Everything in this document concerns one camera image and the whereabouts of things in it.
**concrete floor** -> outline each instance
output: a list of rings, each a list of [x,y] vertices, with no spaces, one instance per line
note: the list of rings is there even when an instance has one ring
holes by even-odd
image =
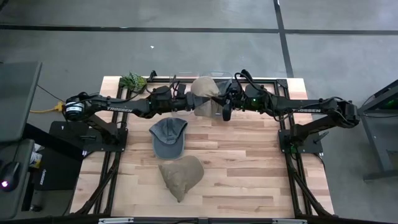
[[[395,0],[279,2],[286,29],[398,29]],[[10,0],[0,23],[277,28],[272,0]],[[310,98],[340,96],[361,105],[398,77],[396,35],[287,35],[287,45],[294,77],[305,79]],[[39,84],[63,99],[99,91],[103,76],[128,71],[170,75],[246,68],[255,77],[286,77],[278,34],[0,30],[0,61],[26,60],[44,63]],[[38,89],[32,109],[56,102]],[[53,120],[62,116],[29,117],[44,130]],[[398,180],[362,181],[364,174],[377,171],[363,127],[332,129],[322,143],[335,213],[398,222]]]

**computer mouse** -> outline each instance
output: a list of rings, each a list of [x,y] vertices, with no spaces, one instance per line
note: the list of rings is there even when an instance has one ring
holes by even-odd
[[[13,191],[19,182],[20,162],[10,162],[0,171],[0,188],[5,192]]]

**wooden tabletop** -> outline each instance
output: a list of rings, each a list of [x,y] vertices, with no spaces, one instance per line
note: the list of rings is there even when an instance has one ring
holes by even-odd
[[[119,78],[104,77],[101,95],[116,97]],[[287,80],[291,99],[307,99],[303,79]],[[161,85],[165,84],[153,83],[149,88]],[[273,87],[266,85],[266,88],[274,92]],[[112,112],[102,111],[97,115],[110,122]],[[188,121],[183,155],[197,156],[205,167],[203,179],[181,203],[166,188],[157,167],[170,161],[155,157],[148,132],[153,124],[168,116]],[[305,124],[311,120],[310,114],[295,114],[296,123]],[[196,117],[193,112],[157,114],[152,119],[130,114],[127,122],[129,136],[119,167],[112,216],[294,216],[285,158],[277,138],[279,123],[272,117],[250,111],[234,111],[231,121],[224,122],[221,117]],[[97,187],[103,157],[103,152],[95,152],[83,161],[71,212],[81,208]],[[308,187],[325,209],[333,213],[322,163],[311,154],[303,154],[302,157]],[[301,190],[297,192],[300,208],[304,211]]]

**small plant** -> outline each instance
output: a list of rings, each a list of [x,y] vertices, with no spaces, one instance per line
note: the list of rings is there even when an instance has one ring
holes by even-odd
[[[120,79],[120,85],[133,91],[134,93],[141,94],[142,92],[144,92],[147,81],[140,75],[129,72],[128,75],[123,76]]]

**yellow cable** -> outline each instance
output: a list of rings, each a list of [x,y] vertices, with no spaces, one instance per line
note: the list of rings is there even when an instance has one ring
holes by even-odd
[[[53,112],[53,111],[58,111],[58,112],[62,112],[62,106],[63,103],[61,101],[58,102],[58,104],[56,106],[54,106],[54,108],[49,109],[49,110],[43,110],[43,111],[33,111],[31,110],[31,113],[49,113],[49,112]]]

